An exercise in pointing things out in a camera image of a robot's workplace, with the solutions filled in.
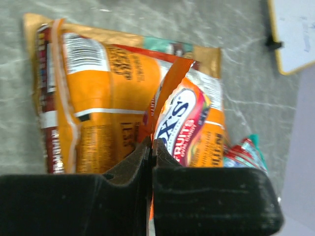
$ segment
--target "brand logo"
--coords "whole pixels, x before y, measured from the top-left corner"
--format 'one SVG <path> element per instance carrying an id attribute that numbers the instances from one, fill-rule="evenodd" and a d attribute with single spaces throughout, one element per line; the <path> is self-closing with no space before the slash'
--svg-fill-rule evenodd
<path id="1" fill-rule="evenodd" d="M 183 89 L 172 99 L 167 113 L 162 115 L 164 117 L 158 124 L 155 138 L 161 138 L 170 153 L 173 151 L 178 132 L 195 104 L 193 91 Z"/>

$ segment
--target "gray floor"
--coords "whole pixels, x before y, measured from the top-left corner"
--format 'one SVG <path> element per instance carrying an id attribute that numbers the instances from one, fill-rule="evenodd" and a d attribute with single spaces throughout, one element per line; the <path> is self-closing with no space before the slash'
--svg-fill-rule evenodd
<path id="1" fill-rule="evenodd" d="M 69 22 L 222 47 L 225 110 L 233 142 L 250 133 L 277 193 L 283 186 L 299 77 L 280 76 L 264 47 L 265 1 L 253 0 L 1 0 L 0 174 L 43 173 L 44 159 L 24 50 L 26 12 Z"/>

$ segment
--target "white board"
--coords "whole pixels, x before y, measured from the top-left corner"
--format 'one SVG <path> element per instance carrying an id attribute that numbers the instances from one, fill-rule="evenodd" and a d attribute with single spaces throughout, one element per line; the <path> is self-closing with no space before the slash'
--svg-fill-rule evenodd
<path id="1" fill-rule="evenodd" d="M 315 0 L 269 0 L 279 71 L 291 74 L 315 63 Z"/>

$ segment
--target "yellow edge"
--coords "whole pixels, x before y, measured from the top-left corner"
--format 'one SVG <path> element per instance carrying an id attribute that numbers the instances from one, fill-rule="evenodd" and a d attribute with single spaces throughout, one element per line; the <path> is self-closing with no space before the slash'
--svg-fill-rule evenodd
<path id="1" fill-rule="evenodd" d="M 269 7 L 269 14 L 270 14 L 270 19 L 271 19 L 271 32 L 272 32 L 272 37 L 274 38 L 274 40 L 276 42 L 279 42 L 280 39 L 278 37 L 278 29 L 277 29 L 277 24 L 276 24 L 276 14 L 275 14 L 275 11 L 274 11 L 274 7 L 273 7 L 273 0 L 268 0 L 268 7 Z M 291 71 L 284 71 L 283 68 L 282 68 L 282 63 L 281 63 L 281 56 L 280 56 L 280 50 L 277 49 L 275 50 L 276 51 L 276 59 L 277 59 L 277 65 L 278 65 L 278 70 L 280 71 L 281 74 L 283 75 L 291 75 L 291 74 L 294 74 L 295 72 L 299 71 L 299 70 L 302 70 L 302 69 L 305 69 L 313 64 L 315 64 L 315 60 L 310 62 L 310 63 L 307 63 L 303 66 L 300 66 L 294 70 L 291 70 Z"/>

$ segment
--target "marbled gray surface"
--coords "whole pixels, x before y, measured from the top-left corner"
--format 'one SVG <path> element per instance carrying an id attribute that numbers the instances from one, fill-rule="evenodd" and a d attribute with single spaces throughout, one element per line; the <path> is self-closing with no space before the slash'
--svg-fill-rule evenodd
<path id="1" fill-rule="evenodd" d="M 43 173 L 25 52 L 26 12 L 69 22 L 222 47 L 226 122 L 233 142 L 250 133 L 277 193 L 283 185 L 299 78 L 281 76 L 264 47 L 265 0 L 0 0 L 0 174 Z"/>

